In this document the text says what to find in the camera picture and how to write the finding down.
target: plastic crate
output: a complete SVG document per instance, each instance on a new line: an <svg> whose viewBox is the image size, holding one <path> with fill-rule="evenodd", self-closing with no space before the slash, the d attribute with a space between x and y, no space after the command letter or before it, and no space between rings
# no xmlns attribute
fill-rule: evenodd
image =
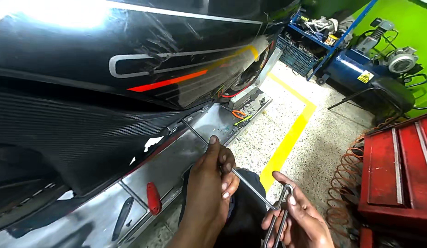
<svg viewBox="0 0 427 248"><path fill-rule="evenodd" d="M280 36L278 36L276 47L282 50L282 55L279 60L291 67L301 76L307 77L307 74L313 69L313 66L317 62L315 57L306 54Z"/></svg>

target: carbon fiber pattern panel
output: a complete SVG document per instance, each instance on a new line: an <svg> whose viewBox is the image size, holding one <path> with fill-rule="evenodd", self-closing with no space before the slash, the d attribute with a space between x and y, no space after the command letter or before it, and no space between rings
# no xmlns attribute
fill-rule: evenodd
<svg viewBox="0 0 427 248"><path fill-rule="evenodd" d="M125 171L150 137L190 112L122 113L0 92L0 144L40 152L83 195Z"/></svg>

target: yellow decal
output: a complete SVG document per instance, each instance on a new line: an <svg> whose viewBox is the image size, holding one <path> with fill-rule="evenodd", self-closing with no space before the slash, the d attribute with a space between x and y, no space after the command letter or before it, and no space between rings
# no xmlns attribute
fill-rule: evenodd
<svg viewBox="0 0 427 248"><path fill-rule="evenodd" d="M367 83L374 77L374 74L370 73L369 71L365 70L357 79Z"/></svg>

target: dark pants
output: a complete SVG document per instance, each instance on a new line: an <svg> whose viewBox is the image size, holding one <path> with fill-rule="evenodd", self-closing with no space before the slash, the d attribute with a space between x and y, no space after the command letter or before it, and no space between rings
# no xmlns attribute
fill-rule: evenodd
<svg viewBox="0 0 427 248"><path fill-rule="evenodd" d="M265 197L265 189L259 182L259 176L256 173L243 169L239 169L238 172ZM179 222L181 222L186 207L189 171L183 177L183 207ZM267 212L264 202L247 185L240 183L237 191L232 195L230 208L232 210L229 212L227 222L216 239L214 247L260 248L261 239L265 237L265 231L261 229L262 219Z"/></svg>

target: pliers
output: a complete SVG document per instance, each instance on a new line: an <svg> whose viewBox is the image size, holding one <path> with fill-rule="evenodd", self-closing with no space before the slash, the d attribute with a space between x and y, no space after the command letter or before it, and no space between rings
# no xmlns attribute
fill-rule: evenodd
<svg viewBox="0 0 427 248"><path fill-rule="evenodd" d="M223 105L223 108L227 109L228 111L232 112L232 115L234 115L236 118L243 120L246 116L244 112L241 112L239 110L232 110L231 108L226 107L226 105Z"/></svg>

